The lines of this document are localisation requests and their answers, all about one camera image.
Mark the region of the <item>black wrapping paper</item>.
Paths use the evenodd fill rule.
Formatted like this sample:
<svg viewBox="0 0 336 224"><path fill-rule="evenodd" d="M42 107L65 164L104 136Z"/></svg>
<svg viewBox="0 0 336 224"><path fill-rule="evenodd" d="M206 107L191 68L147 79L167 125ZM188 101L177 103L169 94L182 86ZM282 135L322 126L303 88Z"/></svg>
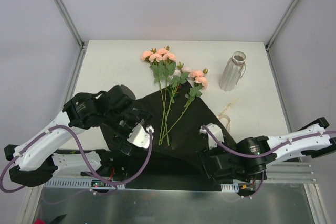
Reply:
<svg viewBox="0 0 336 224"><path fill-rule="evenodd" d="M185 94L191 87L191 84L187 82L179 88L178 96L175 98L175 103L171 106L169 113L169 128L184 110L184 104L186 103ZM163 145L159 145L160 126L163 114L160 91L153 92L141 99L136 99L135 107L152 114L151 119L145 123L145 126L151 125L154 128L152 152L155 151L177 158L186 157L188 162L194 164L196 162L195 153L205 149L208 140L206 135L200 133L200 128L202 125L210 123L216 124L222 129L223 134L227 137L226 143L230 147L236 143L201 98L196 98L192 102L183 117L169 132L169 146L166 141L164 141ZM146 150L137 147L133 153L139 151Z"/></svg>

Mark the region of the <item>cream printed ribbon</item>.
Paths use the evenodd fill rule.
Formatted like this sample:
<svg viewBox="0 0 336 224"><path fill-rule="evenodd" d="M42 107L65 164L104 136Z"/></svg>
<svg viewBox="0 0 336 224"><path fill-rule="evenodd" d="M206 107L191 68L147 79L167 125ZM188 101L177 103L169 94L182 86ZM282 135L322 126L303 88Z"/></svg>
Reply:
<svg viewBox="0 0 336 224"><path fill-rule="evenodd" d="M228 112L230 111L230 109L232 109L236 103L239 102L239 98L236 98L234 100L232 100L230 103L228 103L224 109L219 113L219 115L217 116L217 118L219 119L219 121L221 122L221 124L224 126L224 128L230 132L230 126L231 126L231 122L232 119L229 116Z"/></svg>

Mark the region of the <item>pink rose stem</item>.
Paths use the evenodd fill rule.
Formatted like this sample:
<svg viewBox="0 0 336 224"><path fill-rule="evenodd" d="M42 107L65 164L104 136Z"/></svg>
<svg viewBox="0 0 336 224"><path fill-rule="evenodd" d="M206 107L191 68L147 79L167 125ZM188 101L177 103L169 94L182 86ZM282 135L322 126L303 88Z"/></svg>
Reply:
<svg viewBox="0 0 336 224"><path fill-rule="evenodd" d="M208 81L206 79L207 74L207 68L205 68L204 70L193 70L189 72L187 68L181 67L178 69L178 74L172 75L172 78L170 79L171 85L166 86L165 98L163 99L163 119L159 137L159 145L163 144L164 139L167 140L167 145L170 145L169 132L183 117L188 107L195 100L195 98L200 97L202 95L202 90L205 90L208 87ZM184 110L181 112L180 116L176 119L172 126L168 128L167 121L169 119L171 106L175 103L175 98L178 96L179 88L181 88L183 84L187 83L188 78L194 81L194 85L185 94L186 103L184 105Z"/></svg>

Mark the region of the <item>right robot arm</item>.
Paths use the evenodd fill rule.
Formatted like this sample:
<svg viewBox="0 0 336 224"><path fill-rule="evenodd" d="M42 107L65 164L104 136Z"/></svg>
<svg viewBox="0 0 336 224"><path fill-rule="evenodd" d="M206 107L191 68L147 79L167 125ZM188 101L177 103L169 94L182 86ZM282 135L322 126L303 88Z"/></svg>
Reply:
<svg viewBox="0 0 336 224"><path fill-rule="evenodd" d="M287 135L248 137L230 147L227 137L214 124L202 126L208 147L197 154L207 177L217 184L232 180L250 182L264 179L269 166L293 158L317 158L335 152L335 131L318 118L299 131Z"/></svg>

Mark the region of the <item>pink rose bouquet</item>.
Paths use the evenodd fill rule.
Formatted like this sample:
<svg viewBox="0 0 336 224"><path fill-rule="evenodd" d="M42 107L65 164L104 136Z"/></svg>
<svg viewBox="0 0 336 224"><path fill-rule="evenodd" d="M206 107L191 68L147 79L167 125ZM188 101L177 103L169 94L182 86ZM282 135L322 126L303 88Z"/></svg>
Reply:
<svg viewBox="0 0 336 224"><path fill-rule="evenodd" d="M179 67L182 64L176 64L176 56L170 52L170 47L151 48L144 51L141 60L150 64L150 69L154 75L154 82L158 84L163 106L163 114L160 126L159 145L164 141L169 144L168 118L171 106L174 104L178 88L187 81L188 74L182 74Z"/></svg>

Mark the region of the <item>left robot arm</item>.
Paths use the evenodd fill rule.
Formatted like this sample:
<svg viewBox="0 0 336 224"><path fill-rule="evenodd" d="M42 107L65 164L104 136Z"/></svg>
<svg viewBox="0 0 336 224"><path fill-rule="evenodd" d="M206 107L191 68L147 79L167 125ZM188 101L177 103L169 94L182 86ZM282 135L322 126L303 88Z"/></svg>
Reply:
<svg viewBox="0 0 336 224"><path fill-rule="evenodd" d="M80 92L64 104L57 116L36 136L22 145L4 148L9 161L4 172L20 187L36 187L56 176L74 175L108 177L113 180L122 166L116 164L114 151L130 156L136 148L148 149L152 144L151 126L145 124L152 114L135 106L134 93L125 85L109 91ZM109 150L60 154L57 150L70 139L91 128L107 128Z"/></svg>

